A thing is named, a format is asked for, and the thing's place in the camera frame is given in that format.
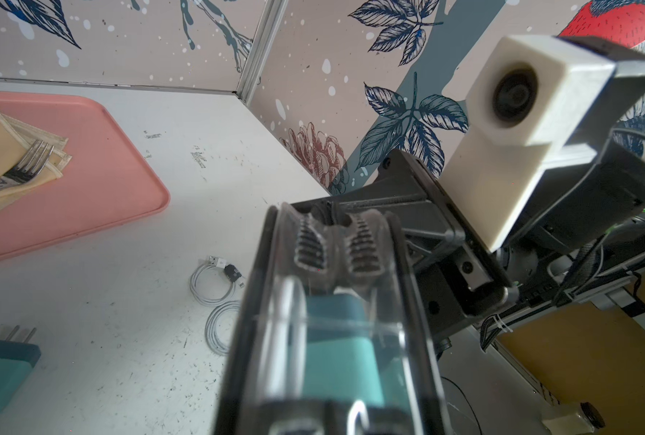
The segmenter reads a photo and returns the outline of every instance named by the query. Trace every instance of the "pink tray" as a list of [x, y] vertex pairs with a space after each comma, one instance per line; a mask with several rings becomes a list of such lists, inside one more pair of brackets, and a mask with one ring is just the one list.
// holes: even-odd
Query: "pink tray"
[[0, 112], [68, 137], [64, 177], [0, 212], [0, 260], [158, 213], [170, 194], [144, 157], [93, 100], [0, 92]]

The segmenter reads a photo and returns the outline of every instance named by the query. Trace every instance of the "decorative wallpaper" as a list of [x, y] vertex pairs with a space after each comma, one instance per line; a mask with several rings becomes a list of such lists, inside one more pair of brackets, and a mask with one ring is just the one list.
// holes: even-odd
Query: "decorative wallpaper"
[[0, 77], [235, 91], [263, 0], [0, 0]]
[[[645, 52], [645, 0], [290, 0], [251, 110], [331, 194], [372, 180], [394, 148], [440, 177], [487, 57], [527, 33]], [[645, 95], [620, 124], [645, 131]]]

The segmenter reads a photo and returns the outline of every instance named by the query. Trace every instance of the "table surface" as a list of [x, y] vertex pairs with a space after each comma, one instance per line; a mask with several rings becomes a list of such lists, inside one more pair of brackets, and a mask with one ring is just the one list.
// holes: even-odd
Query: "table surface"
[[[232, 95], [2, 82], [0, 91], [101, 103], [171, 194], [155, 216], [0, 262], [0, 338], [34, 326], [42, 351], [0, 414], [0, 434], [210, 433], [225, 360], [205, 344], [211, 308], [194, 300], [189, 276], [209, 255], [247, 276], [266, 209], [327, 192]], [[547, 434], [544, 401], [500, 355], [481, 352], [474, 331], [451, 340], [441, 374], [465, 391], [484, 433]], [[456, 431], [477, 434], [465, 399], [444, 389]]]

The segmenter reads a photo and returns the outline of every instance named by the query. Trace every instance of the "fork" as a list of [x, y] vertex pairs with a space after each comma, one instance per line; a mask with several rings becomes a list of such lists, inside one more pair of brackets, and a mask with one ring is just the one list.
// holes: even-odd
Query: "fork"
[[1, 176], [0, 190], [24, 185], [32, 181], [45, 167], [45, 163], [49, 160], [53, 149], [54, 145], [50, 145], [45, 141], [35, 141], [21, 160]]

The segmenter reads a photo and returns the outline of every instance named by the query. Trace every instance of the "power adapter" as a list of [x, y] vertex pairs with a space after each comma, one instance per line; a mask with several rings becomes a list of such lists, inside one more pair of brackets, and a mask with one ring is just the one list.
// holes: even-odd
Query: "power adapter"
[[11, 341], [18, 329], [20, 326], [16, 326], [6, 340], [0, 340], [0, 412], [9, 404], [42, 354], [36, 344], [28, 343], [37, 328], [33, 328], [22, 343]]

